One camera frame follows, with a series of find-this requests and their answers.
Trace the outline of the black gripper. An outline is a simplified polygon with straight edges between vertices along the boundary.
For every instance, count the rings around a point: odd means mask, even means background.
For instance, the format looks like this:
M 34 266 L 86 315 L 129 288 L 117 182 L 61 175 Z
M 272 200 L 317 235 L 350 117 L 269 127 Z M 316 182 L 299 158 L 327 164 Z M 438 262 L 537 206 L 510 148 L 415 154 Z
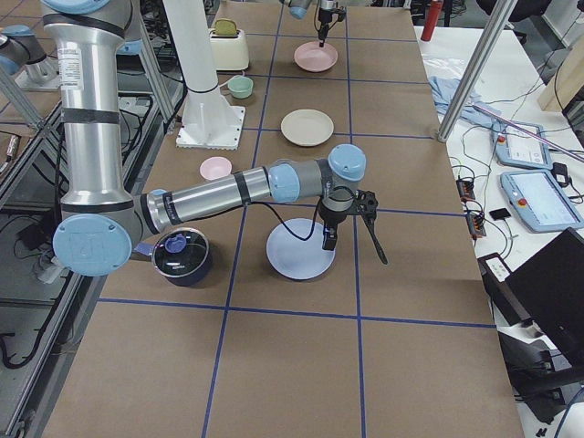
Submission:
M 331 197 L 325 198 L 318 207 L 318 214 L 324 221 L 322 249 L 333 251 L 338 241 L 338 224 L 344 222 L 349 215 L 359 216 L 370 235 L 380 261 L 389 264 L 383 247 L 375 233 L 378 200 L 374 192 L 351 189 L 337 189 Z
M 319 47 L 324 47 L 329 30 L 337 23 L 344 21 L 345 18 L 345 7 L 333 7 L 332 9 L 323 9 L 319 7 L 317 9 L 314 18 L 314 27 L 317 31 Z

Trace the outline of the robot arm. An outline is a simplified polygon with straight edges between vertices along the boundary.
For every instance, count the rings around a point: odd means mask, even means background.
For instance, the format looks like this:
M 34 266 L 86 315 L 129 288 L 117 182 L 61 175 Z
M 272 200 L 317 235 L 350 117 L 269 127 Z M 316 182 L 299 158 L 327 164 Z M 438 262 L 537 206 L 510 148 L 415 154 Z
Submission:
M 53 250 L 67 269 L 108 275 L 150 236 L 266 198 L 317 198 L 326 250 L 336 246 L 338 225 L 350 215 L 373 229 L 378 203 L 374 193 L 359 188 L 366 156 L 352 144 L 335 147 L 325 159 L 280 160 L 186 189 L 130 194 L 122 177 L 116 55 L 140 9 L 130 1 L 46 1 L 42 11 L 44 28 L 57 44 L 61 76 L 68 191 Z
M 347 9 L 338 1 L 329 0 L 287 0 L 281 1 L 282 5 L 288 7 L 289 13 L 295 19 L 303 19 L 309 7 L 315 4 L 315 14 L 313 25 L 318 35 L 318 46 L 324 47 L 327 44 L 329 31 L 337 24 L 346 19 Z

